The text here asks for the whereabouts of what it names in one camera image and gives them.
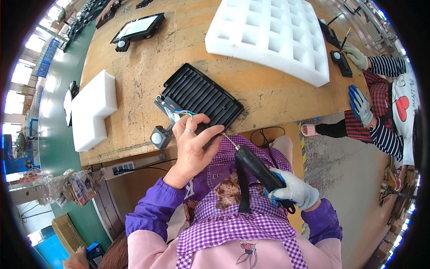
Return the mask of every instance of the striped shirt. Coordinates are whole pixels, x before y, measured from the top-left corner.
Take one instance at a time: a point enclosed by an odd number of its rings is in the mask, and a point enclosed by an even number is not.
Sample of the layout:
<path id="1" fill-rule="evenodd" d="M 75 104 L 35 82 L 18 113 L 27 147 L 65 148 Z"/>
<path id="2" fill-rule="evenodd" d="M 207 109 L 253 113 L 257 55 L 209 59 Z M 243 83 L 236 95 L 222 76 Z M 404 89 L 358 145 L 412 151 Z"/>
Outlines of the striped shirt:
<path id="1" fill-rule="evenodd" d="M 381 124 L 378 117 L 376 121 L 376 126 L 370 128 L 370 136 L 372 137 L 373 143 L 382 152 L 393 156 L 397 161 L 401 161 L 403 159 L 403 136 L 398 136 L 392 129 Z"/>
<path id="2" fill-rule="evenodd" d="M 405 60 L 388 56 L 368 57 L 372 63 L 370 71 L 387 77 L 398 77 L 406 73 Z"/>

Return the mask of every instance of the electrical outlet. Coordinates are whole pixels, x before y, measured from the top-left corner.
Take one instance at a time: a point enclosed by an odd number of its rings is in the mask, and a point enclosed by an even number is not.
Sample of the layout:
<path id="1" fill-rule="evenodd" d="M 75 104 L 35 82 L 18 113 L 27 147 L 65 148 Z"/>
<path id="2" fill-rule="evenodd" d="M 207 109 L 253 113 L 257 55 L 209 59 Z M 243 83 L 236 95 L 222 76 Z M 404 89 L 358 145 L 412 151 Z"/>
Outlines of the electrical outlet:
<path id="1" fill-rule="evenodd" d="M 120 171 L 120 170 L 123 170 L 123 169 L 134 169 L 134 168 L 135 168 L 135 166 L 134 166 L 133 161 L 128 161 L 128 162 L 125 162 L 125 163 L 120 163 L 120 164 L 116 164 L 116 165 L 102 167 L 102 168 L 100 168 L 100 172 L 104 175 L 104 179 L 105 180 L 110 180 L 112 178 L 119 177 L 119 176 L 122 176 L 122 175 L 129 174 L 129 173 L 133 172 L 133 171 L 131 171 L 131 172 L 124 172 L 122 174 L 115 175 L 114 171 Z"/>

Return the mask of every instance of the hand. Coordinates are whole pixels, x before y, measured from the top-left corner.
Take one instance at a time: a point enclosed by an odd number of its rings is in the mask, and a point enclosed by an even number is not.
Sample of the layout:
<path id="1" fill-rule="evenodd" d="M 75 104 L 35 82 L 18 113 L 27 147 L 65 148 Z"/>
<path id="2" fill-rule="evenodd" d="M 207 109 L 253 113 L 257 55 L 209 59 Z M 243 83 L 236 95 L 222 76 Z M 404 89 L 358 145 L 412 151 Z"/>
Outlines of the hand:
<path id="1" fill-rule="evenodd" d="M 297 205 L 300 210 L 306 210 L 318 201 L 318 190 L 301 181 L 294 174 L 276 168 L 270 168 L 270 171 L 286 184 L 285 188 L 279 188 L 270 193 L 264 189 L 264 193 L 274 206 L 279 207 L 278 201 L 287 199 Z"/>
<path id="2" fill-rule="evenodd" d="M 197 124 L 202 122 L 208 124 L 210 119 L 204 114 L 197 114 L 193 116 L 193 122 L 189 116 L 183 116 L 173 126 L 173 134 L 178 145 L 178 160 L 163 181 L 175 189 L 183 188 L 193 176 L 205 169 L 219 150 L 221 136 L 217 137 L 206 151 L 202 147 L 212 137 L 221 133 L 224 126 L 212 126 L 202 131 L 198 136 L 185 130 L 187 128 L 195 131 Z"/>
<path id="3" fill-rule="evenodd" d="M 113 3 L 114 3 L 114 0 L 109 1 L 107 6 L 103 9 L 103 11 L 97 17 L 97 19 L 95 19 L 95 25 L 97 25 L 100 21 L 104 20 L 104 17 L 109 13 L 109 10 L 111 9 L 111 6 Z"/>
<path id="4" fill-rule="evenodd" d="M 89 268 L 86 259 L 86 248 L 79 247 L 75 253 L 72 253 L 66 261 L 63 261 L 64 268 Z"/>
<path id="5" fill-rule="evenodd" d="M 369 62 L 366 56 L 359 51 L 358 48 L 354 47 L 349 43 L 348 41 L 345 42 L 343 48 L 348 58 L 351 59 L 351 61 L 360 69 L 367 70 L 369 68 Z"/>
<path id="6" fill-rule="evenodd" d="M 354 85 L 349 86 L 350 106 L 357 120 L 363 123 L 367 128 L 373 119 L 373 113 L 370 111 L 369 101 L 366 96 Z"/>

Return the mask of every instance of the foot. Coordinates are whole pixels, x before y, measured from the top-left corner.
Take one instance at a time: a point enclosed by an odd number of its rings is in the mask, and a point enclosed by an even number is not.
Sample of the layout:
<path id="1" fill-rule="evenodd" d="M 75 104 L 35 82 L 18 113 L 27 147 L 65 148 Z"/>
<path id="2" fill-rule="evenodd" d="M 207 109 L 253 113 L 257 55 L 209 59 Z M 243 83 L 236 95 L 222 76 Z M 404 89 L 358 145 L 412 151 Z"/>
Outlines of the foot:
<path id="1" fill-rule="evenodd" d="M 301 126 L 301 133 L 304 136 L 316 136 L 318 134 L 315 131 L 315 124 L 303 124 Z"/>

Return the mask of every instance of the fan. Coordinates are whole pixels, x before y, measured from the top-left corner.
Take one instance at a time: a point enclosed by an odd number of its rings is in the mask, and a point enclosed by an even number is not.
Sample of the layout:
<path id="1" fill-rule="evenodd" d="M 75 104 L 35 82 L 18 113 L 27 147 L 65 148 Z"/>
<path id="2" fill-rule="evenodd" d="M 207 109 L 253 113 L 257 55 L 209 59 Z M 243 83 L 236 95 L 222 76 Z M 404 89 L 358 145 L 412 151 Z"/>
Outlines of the fan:
<path id="1" fill-rule="evenodd" d="M 37 132 L 31 128 L 23 128 L 18 133 L 16 140 L 16 158 L 25 158 L 24 165 L 28 168 L 33 166 L 33 158 L 37 155 Z"/>

